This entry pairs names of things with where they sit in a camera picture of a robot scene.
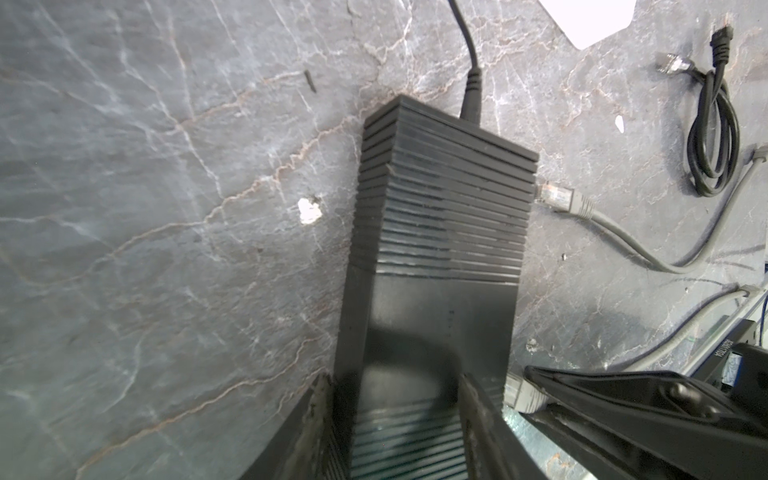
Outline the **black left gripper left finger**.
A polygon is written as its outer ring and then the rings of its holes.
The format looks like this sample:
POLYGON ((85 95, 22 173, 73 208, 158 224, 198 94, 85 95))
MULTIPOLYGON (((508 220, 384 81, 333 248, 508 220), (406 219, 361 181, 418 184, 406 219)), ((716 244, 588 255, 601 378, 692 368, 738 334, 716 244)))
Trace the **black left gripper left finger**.
POLYGON ((322 479, 333 427, 333 384, 319 374, 240 479, 322 479))

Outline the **black network switch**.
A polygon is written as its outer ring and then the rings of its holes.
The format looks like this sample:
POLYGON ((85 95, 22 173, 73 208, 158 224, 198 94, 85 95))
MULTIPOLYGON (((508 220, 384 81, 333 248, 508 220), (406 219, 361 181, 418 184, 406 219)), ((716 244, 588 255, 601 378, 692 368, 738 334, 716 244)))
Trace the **black network switch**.
POLYGON ((333 377, 349 479, 461 479, 462 374, 500 408, 538 156, 399 96, 364 124, 333 377))

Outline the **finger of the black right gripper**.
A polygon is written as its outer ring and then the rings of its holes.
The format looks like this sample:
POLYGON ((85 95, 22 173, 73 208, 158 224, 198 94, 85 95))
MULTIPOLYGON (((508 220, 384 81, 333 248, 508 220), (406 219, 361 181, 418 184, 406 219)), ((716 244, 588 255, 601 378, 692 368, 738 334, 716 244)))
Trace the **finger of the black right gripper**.
POLYGON ((767 407, 671 371, 527 367, 549 401, 526 415, 598 479, 764 479, 767 407))

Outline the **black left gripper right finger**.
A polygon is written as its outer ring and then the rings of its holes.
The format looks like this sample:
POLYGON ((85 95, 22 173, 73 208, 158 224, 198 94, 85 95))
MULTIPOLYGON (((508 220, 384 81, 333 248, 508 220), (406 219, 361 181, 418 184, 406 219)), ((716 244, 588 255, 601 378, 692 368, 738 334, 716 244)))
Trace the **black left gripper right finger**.
POLYGON ((469 479, 545 479, 500 410, 474 377, 458 382, 458 408, 469 479))

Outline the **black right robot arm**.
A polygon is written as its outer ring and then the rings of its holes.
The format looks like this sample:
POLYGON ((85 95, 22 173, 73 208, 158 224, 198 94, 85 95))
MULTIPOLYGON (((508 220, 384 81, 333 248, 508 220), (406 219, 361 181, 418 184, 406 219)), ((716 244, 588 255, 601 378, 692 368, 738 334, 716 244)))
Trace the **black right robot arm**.
POLYGON ((764 479, 767 352, 743 320, 693 375, 528 367, 525 414, 598 479, 764 479))

